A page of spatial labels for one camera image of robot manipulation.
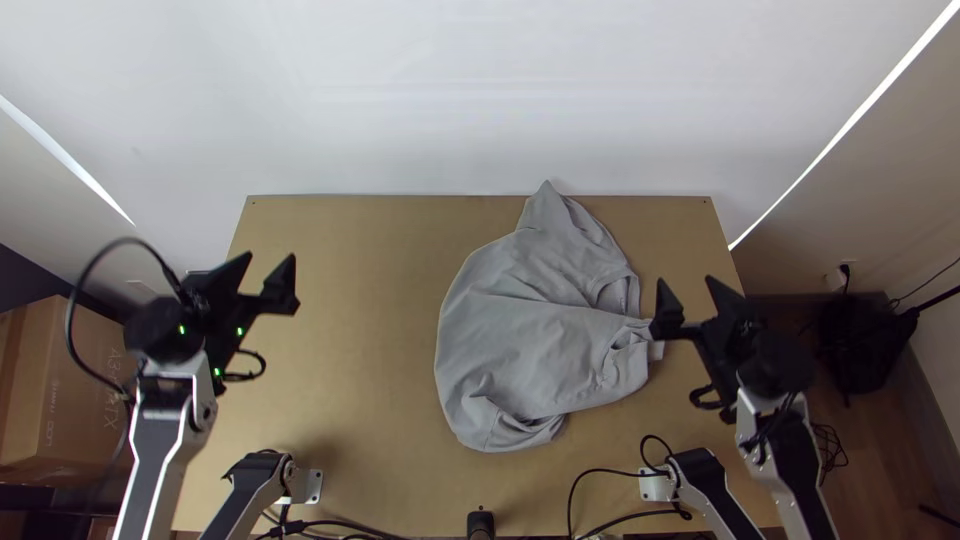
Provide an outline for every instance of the cardboard box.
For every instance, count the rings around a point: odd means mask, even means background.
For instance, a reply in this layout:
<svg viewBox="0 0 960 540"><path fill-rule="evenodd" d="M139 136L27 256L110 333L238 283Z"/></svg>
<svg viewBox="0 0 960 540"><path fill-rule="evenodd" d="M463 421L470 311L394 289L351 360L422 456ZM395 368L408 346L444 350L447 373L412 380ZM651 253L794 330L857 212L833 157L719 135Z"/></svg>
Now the cardboard box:
<svg viewBox="0 0 960 540"><path fill-rule="evenodd" d="M99 478L123 433L113 391L67 353L61 296L0 314L0 482L74 487ZM123 327L77 307L74 343L95 371L123 384L136 362ZM129 470L129 445L115 471Z"/></svg>

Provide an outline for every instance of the wooden table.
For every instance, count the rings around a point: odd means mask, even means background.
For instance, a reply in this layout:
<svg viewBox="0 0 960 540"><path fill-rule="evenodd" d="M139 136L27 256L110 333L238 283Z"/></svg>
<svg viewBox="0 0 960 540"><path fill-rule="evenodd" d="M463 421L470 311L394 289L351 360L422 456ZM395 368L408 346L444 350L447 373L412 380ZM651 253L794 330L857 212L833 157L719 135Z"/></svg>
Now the wooden table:
<svg viewBox="0 0 960 540"><path fill-rule="evenodd" d="M614 235L643 281L644 315L664 277L688 320L714 315L712 274L740 288L713 204L696 197L577 197ZM695 349L667 345L640 391L568 418L550 444L508 454L462 446L443 417L433 377L437 316L466 257L511 232L523 197L285 196L247 200L231 254L254 253L243 289L297 255L293 318L261 317L245 346L268 362L256 382L231 385L206 448L191 463L174 527L203 530L230 491L224 473L262 448L292 452L326 478L321 504L291 519L339 516L406 536L462 536L467 512L496 514L503 536L565 535L567 492L591 467L635 471L640 439L674 450L704 446L759 526L777 525L767 493L747 476L734 428L693 408L708 382ZM240 369L243 358L234 360ZM651 447L653 459L662 450ZM574 497L575 531L662 505L636 480L592 475ZM261 520L256 530L265 530ZM626 522L618 533L703 530L698 516Z"/></svg>

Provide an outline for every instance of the wooden floor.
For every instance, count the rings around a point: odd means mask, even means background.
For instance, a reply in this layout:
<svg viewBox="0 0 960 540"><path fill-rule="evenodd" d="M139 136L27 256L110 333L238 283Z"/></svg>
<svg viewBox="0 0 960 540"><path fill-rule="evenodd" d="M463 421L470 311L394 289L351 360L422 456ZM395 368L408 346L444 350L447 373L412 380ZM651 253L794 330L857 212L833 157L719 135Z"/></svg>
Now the wooden floor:
<svg viewBox="0 0 960 540"><path fill-rule="evenodd" d="M769 324L796 334L815 314L811 305L769 305ZM811 344L813 332L804 339ZM833 426L849 456L847 467L833 470L823 485L837 532L843 539L957 539L960 530L917 510L940 508L933 477L896 384L853 396L851 406L818 365L807 392L814 422Z"/></svg>

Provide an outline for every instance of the power outlet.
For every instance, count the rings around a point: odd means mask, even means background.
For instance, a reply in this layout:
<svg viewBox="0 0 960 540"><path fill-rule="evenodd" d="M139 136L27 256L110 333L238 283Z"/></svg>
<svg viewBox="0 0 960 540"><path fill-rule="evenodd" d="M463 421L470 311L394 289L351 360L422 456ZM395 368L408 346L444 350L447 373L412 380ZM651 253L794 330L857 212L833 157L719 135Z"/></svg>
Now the power outlet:
<svg viewBox="0 0 960 540"><path fill-rule="evenodd" d="M827 289L829 289L831 292L842 291L847 286L847 282L850 278L847 277L847 274L844 273L840 267L847 265L847 268L849 269L856 261L856 259L842 259L840 264L824 274L823 281L827 284Z"/></svg>

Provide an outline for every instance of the white wall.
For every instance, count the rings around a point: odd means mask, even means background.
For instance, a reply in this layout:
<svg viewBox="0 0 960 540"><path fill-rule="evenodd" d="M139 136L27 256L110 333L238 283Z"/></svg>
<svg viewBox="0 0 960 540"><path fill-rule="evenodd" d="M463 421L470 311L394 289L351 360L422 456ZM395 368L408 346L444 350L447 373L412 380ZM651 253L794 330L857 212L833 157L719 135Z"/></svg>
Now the white wall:
<svg viewBox="0 0 960 540"><path fill-rule="evenodd" d="M960 256L960 20L733 250L752 294L822 293L844 258L853 291L898 297ZM903 301L960 283L960 265ZM960 446L960 298L920 317L910 345Z"/></svg>
<svg viewBox="0 0 960 540"><path fill-rule="evenodd" d="M0 112L0 242L73 283L97 250L127 235L136 231L126 220ZM168 290L153 259L133 247L98 266L90 290L144 300L128 279Z"/></svg>
<svg viewBox="0 0 960 540"><path fill-rule="evenodd" d="M257 193L560 177L711 195L732 239L946 4L8 0L0 94L181 270Z"/></svg>
<svg viewBox="0 0 960 540"><path fill-rule="evenodd" d="M960 256L944 254L930 261L916 275L887 290L891 298L902 296L920 285L938 270ZM904 306L915 306L960 283L960 265L945 272L927 287L918 291ZM917 331L910 339L910 348L923 368L953 440L960 448L960 296L954 296L920 314Z"/></svg>

